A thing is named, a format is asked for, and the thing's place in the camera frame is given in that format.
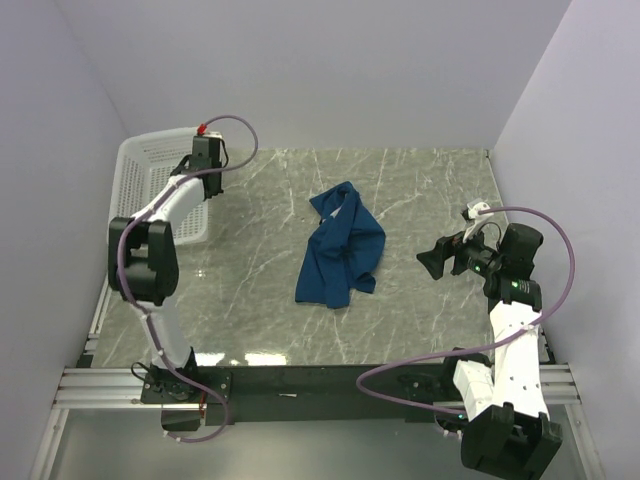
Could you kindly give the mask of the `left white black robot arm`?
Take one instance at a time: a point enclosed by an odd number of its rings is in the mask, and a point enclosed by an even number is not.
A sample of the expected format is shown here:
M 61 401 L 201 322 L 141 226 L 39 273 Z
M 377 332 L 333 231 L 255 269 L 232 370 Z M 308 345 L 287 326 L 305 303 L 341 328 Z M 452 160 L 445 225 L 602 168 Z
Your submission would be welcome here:
M 173 300 L 180 277 L 174 231 L 194 209 L 223 192 L 227 165 L 222 135 L 196 133 L 190 151 L 152 200 L 133 214 L 114 216 L 108 226 L 109 286 L 136 312 L 150 344 L 145 381 L 179 402 L 193 399 L 201 383 Z

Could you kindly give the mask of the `blue printed t-shirt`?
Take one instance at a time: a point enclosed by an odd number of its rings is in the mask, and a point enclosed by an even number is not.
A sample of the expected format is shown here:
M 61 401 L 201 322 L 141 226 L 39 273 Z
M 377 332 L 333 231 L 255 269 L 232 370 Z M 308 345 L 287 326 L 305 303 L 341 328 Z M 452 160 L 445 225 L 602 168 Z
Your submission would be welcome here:
M 374 292 L 386 233 L 349 181 L 311 198 L 310 204 L 320 222 L 307 242 L 294 300 L 346 308 L 352 290 Z

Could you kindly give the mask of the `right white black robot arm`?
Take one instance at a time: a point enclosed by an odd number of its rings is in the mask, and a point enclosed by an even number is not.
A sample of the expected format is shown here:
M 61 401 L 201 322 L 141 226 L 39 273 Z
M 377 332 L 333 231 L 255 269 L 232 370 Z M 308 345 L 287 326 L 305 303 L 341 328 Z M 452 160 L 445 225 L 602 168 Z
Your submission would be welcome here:
M 453 274 L 471 271 L 485 281 L 494 364 L 488 366 L 479 353 L 463 354 L 438 378 L 442 393 L 462 398 L 467 413 L 462 464 L 500 479 L 541 478 L 563 441 L 540 378 L 536 321 L 542 294 L 531 274 L 543 240 L 534 228 L 514 223 L 495 248 L 486 245 L 482 232 L 459 232 L 416 256 L 435 280 L 451 260 Z

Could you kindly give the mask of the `white perforated plastic basket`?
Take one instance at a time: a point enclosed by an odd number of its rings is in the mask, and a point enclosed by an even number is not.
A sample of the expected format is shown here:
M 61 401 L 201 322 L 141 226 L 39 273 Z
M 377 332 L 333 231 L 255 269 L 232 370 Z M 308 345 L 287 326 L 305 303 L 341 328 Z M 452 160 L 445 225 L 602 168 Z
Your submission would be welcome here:
M 130 217 L 149 204 L 191 153 L 195 135 L 194 127 L 186 127 L 125 140 L 117 154 L 108 218 Z

